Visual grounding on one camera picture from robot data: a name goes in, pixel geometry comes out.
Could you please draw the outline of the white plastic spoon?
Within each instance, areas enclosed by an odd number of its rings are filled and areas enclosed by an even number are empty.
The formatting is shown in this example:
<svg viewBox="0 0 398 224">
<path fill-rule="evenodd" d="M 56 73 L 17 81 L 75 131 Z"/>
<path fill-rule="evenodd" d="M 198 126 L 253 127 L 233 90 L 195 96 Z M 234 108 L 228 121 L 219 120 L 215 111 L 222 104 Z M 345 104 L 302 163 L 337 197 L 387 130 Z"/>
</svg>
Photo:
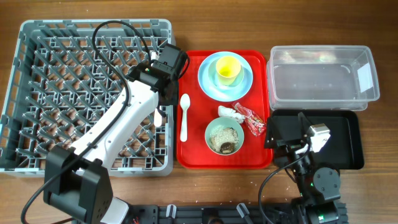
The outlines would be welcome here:
<svg viewBox="0 0 398 224">
<path fill-rule="evenodd" d="M 184 93 L 180 99 L 180 107 L 182 109 L 182 123 L 180 130 L 180 140 L 185 142 L 187 140 L 187 110 L 190 107 L 190 97 Z"/>
</svg>

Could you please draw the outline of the red candy wrapper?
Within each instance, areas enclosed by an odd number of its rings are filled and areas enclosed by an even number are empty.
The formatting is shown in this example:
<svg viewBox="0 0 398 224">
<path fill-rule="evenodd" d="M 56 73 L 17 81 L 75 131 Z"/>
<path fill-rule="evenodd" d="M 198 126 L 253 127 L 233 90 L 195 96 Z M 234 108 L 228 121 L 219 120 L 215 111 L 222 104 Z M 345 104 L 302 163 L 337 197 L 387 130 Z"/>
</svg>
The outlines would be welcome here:
<svg viewBox="0 0 398 224">
<path fill-rule="evenodd" d="M 233 108 L 244 116 L 244 122 L 254 136 L 260 136 L 266 130 L 266 123 L 253 111 L 238 102 L 232 104 Z"/>
</svg>

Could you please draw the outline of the green bowl with food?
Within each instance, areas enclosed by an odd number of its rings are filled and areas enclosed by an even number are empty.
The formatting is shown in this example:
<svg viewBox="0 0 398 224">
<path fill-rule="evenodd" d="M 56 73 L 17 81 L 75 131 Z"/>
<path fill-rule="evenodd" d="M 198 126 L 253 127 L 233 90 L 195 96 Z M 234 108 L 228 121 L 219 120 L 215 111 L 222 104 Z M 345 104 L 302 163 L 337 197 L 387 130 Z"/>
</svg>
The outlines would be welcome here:
<svg viewBox="0 0 398 224">
<path fill-rule="evenodd" d="M 205 129 L 205 141 L 215 154 L 230 156 L 243 146 L 243 128 L 232 118 L 216 118 Z"/>
</svg>

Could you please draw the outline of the yellow plastic cup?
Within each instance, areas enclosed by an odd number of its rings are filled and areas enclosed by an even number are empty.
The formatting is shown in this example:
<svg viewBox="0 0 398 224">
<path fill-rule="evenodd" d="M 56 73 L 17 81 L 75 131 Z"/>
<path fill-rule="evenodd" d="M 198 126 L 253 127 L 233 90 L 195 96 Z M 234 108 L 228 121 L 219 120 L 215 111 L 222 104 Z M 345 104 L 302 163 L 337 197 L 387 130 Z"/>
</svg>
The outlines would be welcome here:
<svg viewBox="0 0 398 224">
<path fill-rule="evenodd" d="M 232 84 L 241 71 L 240 61 L 233 56 L 223 56 L 216 62 L 218 80 L 222 85 Z"/>
</svg>

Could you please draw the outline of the white plastic fork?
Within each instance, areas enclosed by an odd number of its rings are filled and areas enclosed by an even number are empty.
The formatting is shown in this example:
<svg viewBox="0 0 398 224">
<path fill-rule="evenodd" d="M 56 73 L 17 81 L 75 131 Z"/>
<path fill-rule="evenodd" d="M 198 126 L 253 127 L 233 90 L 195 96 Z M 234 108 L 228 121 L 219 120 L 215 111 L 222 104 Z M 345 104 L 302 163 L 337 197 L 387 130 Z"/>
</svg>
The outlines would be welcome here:
<svg viewBox="0 0 398 224">
<path fill-rule="evenodd" d="M 154 111 L 154 125 L 155 127 L 160 127 L 162 125 L 162 115 L 160 114 L 158 108 L 156 108 Z"/>
</svg>

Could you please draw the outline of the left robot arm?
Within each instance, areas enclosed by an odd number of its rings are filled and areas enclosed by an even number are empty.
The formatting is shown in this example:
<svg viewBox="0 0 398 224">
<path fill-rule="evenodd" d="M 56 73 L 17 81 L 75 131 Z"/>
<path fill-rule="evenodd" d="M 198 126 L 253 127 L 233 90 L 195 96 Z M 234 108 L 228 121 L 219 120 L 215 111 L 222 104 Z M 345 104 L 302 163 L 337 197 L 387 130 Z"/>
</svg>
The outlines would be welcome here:
<svg viewBox="0 0 398 224">
<path fill-rule="evenodd" d="M 140 63 L 102 118 L 68 149 L 47 155 L 43 200 L 83 223 L 126 223 L 131 206 L 113 195 L 109 171 L 140 123 L 161 105 L 178 101 L 178 79 L 188 62 Z"/>
</svg>

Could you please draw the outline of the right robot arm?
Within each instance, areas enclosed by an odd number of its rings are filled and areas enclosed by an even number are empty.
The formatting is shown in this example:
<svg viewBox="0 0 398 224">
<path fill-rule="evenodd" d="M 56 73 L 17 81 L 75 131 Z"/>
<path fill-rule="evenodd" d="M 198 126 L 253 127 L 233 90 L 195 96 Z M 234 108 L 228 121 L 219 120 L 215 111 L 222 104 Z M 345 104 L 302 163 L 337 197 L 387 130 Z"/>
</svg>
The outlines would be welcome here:
<svg viewBox="0 0 398 224">
<path fill-rule="evenodd" d="M 264 147 L 274 150 L 274 155 L 286 157 L 287 163 L 279 166 L 262 182 L 259 193 L 259 210 L 264 221 L 272 223 L 266 215 L 261 202 L 262 192 L 270 179 L 280 171 L 291 169 L 289 175 L 297 184 L 300 197 L 292 201 L 292 212 L 299 223 L 333 223 L 341 215 L 336 201 L 341 198 L 340 172 L 330 166 L 321 166 L 313 160 L 312 153 L 318 153 L 328 142 L 331 134 L 329 128 L 313 124 L 302 112 L 298 115 L 300 137 L 286 140 L 282 137 L 273 118 L 267 119 L 267 132 Z"/>
</svg>

